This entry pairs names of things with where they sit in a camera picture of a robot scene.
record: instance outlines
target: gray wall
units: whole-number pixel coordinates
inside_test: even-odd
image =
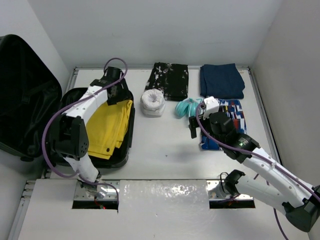
[[[284,0],[254,63],[285,167],[320,184],[320,1]],[[319,239],[320,220],[310,233]]]
[[[28,0],[68,67],[251,65],[282,0]]]
[[[66,89],[70,72],[27,0],[0,0],[0,36],[7,34],[25,39]],[[26,180],[35,179],[40,172],[40,161],[21,162],[0,151],[0,240],[8,238]]]

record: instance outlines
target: white table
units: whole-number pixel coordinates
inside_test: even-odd
[[[245,82],[241,105],[247,133],[271,153],[249,72],[239,72]],[[80,69],[69,88],[87,87],[102,73]],[[51,174],[51,179],[36,181],[19,240],[282,240],[273,209],[258,200],[253,209],[209,209],[205,179],[234,169],[252,177],[255,173],[221,151],[200,151],[200,140],[190,137],[187,118],[174,115],[176,102],[168,101],[160,118],[145,117],[140,96],[150,73],[130,69],[126,76],[136,107],[128,162],[119,169],[100,170],[105,179],[121,180],[119,213],[71,209],[76,180]],[[199,96],[199,85],[199,69],[189,69],[190,97]],[[71,172],[69,167],[59,169]],[[308,239],[281,214],[279,219],[290,240]]]

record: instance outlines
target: black and white patterned fabric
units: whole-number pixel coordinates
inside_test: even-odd
[[[144,90],[158,89],[165,100],[179,102],[188,97],[188,86],[188,65],[156,62]]]

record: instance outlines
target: open suitcase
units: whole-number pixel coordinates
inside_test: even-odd
[[[125,94],[111,98],[113,104],[125,99],[134,100],[125,79],[118,85],[122,86]],[[0,149],[19,156],[22,161],[40,157],[41,138],[49,119],[60,108],[79,100],[86,90],[74,88],[62,97],[58,80],[21,37],[0,37]],[[121,147],[115,148],[109,160],[91,156],[95,167],[118,168],[127,162],[134,119],[135,107],[132,104],[128,130]],[[52,164],[69,165],[57,154],[48,152]]]

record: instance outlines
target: yellow cloth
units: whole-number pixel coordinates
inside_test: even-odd
[[[109,159],[120,148],[128,130],[132,100],[115,105],[102,104],[86,124],[89,138],[88,154]]]

